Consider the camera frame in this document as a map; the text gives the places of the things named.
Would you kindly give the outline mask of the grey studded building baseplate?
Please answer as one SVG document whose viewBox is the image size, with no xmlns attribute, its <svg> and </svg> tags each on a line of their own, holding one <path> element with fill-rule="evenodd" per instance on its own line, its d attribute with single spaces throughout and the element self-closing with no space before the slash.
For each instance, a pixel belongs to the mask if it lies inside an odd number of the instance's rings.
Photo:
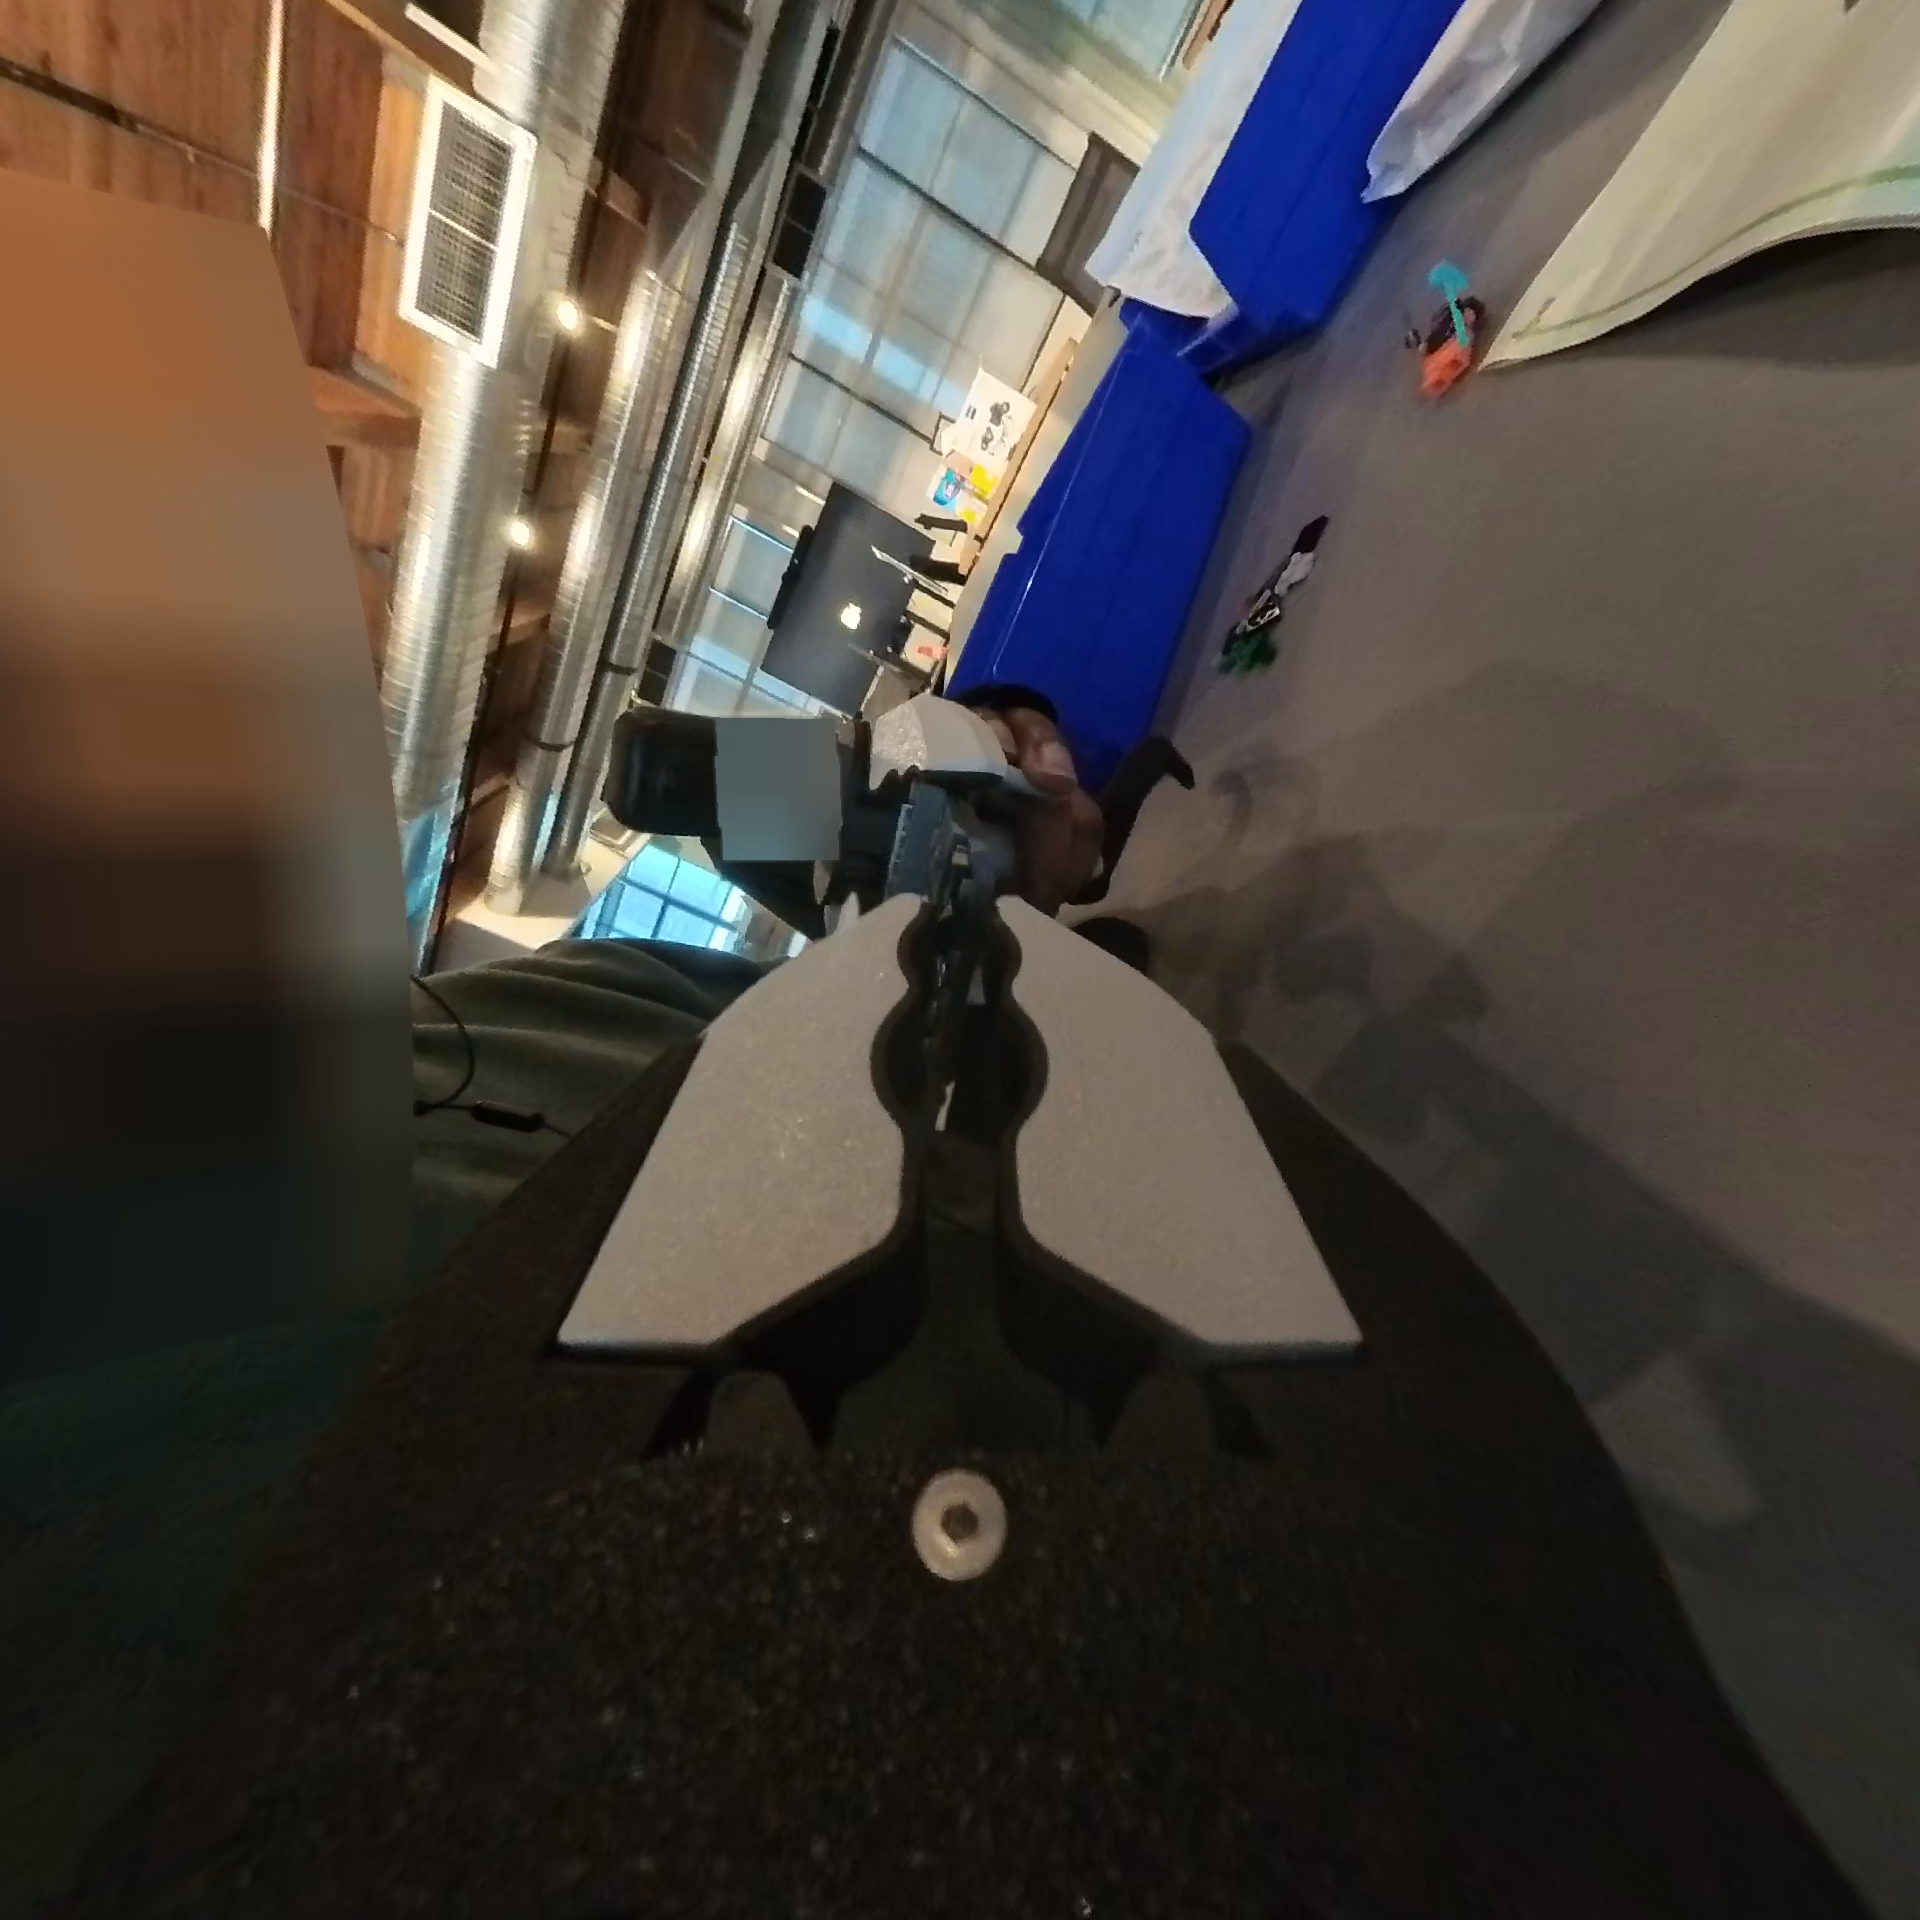
<svg viewBox="0 0 1920 1920">
<path fill-rule="evenodd" d="M 888 880 L 890 900 L 914 917 L 900 945 L 905 1009 L 883 1060 L 904 1116 L 928 1133 L 947 1112 L 969 1009 L 987 998 L 1000 852 L 955 795 L 916 782 Z"/>
</svg>

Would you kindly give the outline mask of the person's left hand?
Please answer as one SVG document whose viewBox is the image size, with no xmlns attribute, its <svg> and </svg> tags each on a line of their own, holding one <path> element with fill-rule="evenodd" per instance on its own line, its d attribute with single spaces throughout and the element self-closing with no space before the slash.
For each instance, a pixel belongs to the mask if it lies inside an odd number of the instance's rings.
<svg viewBox="0 0 1920 1920">
<path fill-rule="evenodd" d="M 1008 798 L 1017 844 L 1020 899 L 1060 917 L 1084 902 L 1107 870 L 1107 823 L 1100 803 L 1081 787 L 1076 764 L 1056 721 L 1038 708 L 1000 707 L 980 718 L 1028 791 Z"/>
</svg>

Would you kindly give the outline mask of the white air vent grille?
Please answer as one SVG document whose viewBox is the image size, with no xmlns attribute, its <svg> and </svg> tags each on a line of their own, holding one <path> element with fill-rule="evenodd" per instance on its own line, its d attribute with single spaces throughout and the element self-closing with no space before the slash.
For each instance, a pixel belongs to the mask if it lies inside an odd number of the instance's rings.
<svg viewBox="0 0 1920 1920">
<path fill-rule="evenodd" d="M 396 308 L 490 369 L 507 335 L 535 165 L 532 129 L 442 78 L 426 81 Z"/>
</svg>

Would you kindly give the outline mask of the silver ventilation duct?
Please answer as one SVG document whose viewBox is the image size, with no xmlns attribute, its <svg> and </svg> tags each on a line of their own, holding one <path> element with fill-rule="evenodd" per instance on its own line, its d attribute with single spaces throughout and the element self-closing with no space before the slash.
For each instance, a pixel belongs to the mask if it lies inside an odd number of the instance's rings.
<svg viewBox="0 0 1920 1920">
<path fill-rule="evenodd" d="M 654 41 L 647 70 L 654 126 L 658 132 L 694 126 L 695 152 L 690 165 L 680 165 L 663 141 L 644 149 L 657 158 L 647 227 L 615 326 L 588 477 L 568 528 L 535 699 L 488 880 L 488 899 L 500 907 L 520 910 L 543 870 L 780 12 L 780 1 L 703 5 L 700 19 L 719 29 L 723 48 L 690 54 L 682 68 L 666 67 L 666 36 Z"/>
<path fill-rule="evenodd" d="M 428 335 L 379 686 L 402 832 L 442 825 L 457 795 L 623 14 L 610 1 L 483 5 L 470 96 L 532 129 L 537 158 L 499 366 Z"/>
</svg>

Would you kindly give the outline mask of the open white instruction booklet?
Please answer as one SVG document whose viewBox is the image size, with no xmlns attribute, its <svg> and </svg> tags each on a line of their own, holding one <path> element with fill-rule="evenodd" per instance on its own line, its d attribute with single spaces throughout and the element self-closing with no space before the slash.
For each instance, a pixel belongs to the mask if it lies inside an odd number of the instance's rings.
<svg viewBox="0 0 1920 1920">
<path fill-rule="evenodd" d="M 1919 227 L 1919 5 L 1732 1 L 1484 355 L 1592 345 L 1751 256 Z"/>
</svg>

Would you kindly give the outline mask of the dark computer monitor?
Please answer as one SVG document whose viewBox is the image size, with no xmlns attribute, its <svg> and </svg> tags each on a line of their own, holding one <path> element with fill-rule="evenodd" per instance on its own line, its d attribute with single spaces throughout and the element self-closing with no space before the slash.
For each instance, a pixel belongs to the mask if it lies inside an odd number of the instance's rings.
<svg viewBox="0 0 1920 1920">
<path fill-rule="evenodd" d="M 832 712 L 857 715 L 880 663 L 900 653 L 930 560 L 923 528 L 832 481 L 775 590 L 759 670 Z"/>
</svg>

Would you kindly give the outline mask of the large window wall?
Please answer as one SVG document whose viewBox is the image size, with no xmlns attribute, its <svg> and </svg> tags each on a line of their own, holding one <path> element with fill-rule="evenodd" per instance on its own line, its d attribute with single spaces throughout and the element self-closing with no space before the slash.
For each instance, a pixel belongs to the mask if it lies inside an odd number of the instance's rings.
<svg viewBox="0 0 1920 1920">
<path fill-rule="evenodd" d="M 643 697 L 694 712 L 818 710 L 763 664 L 800 529 L 843 484 L 937 511 L 939 446 L 978 374 L 1027 388 L 1086 308 L 1042 252 L 1095 147 L 1139 163 L 1182 84 L 1199 5 L 900 5 L 800 278 L 777 381 L 711 584 Z"/>
</svg>

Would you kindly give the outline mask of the blue plastic bin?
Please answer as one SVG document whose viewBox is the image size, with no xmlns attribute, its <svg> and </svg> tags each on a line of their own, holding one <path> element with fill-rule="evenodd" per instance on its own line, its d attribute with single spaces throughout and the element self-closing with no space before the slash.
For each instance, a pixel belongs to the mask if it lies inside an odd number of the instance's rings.
<svg viewBox="0 0 1920 1920">
<path fill-rule="evenodd" d="M 1148 737 L 1252 428 L 1130 332 L 998 565 L 950 693 L 1024 687 L 1086 787 Z"/>
<path fill-rule="evenodd" d="M 1370 150 L 1456 14 L 1299 5 L 1191 217 L 1231 302 L 1182 350 L 1195 373 L 1231 373 L 1330 320 L 1386 223 L 1363 199 Z"/>
</svg>

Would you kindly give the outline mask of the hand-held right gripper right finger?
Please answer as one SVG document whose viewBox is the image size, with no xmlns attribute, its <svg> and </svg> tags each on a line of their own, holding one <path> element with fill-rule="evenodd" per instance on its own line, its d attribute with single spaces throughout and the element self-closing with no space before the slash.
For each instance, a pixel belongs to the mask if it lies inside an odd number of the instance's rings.
<svg viewBox="0 0 1920 1920">
<path fill-rule="evenodd" d="M 1031 902 L 1000 917 L 1042 1055 L 1015 1132 L 1027 1237 L 1199 1352 L 1356 1352 L 1354 1309 L 1210 1031 Z"/>
</svg>

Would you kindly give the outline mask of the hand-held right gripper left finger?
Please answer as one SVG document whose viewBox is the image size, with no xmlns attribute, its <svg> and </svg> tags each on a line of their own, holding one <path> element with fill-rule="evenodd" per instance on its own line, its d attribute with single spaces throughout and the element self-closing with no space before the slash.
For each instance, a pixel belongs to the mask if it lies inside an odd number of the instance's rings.
<svg viewBox="0 0 1920 1920">
<path fill-rule="evenodd" d="M 715 1352 L 883 1248 L 905 1132 L 875 1049 L 921 917 L 912 895 L 878 904 L 706 1028 L 560 1323 L 568 1352 Z"/>
</svg>

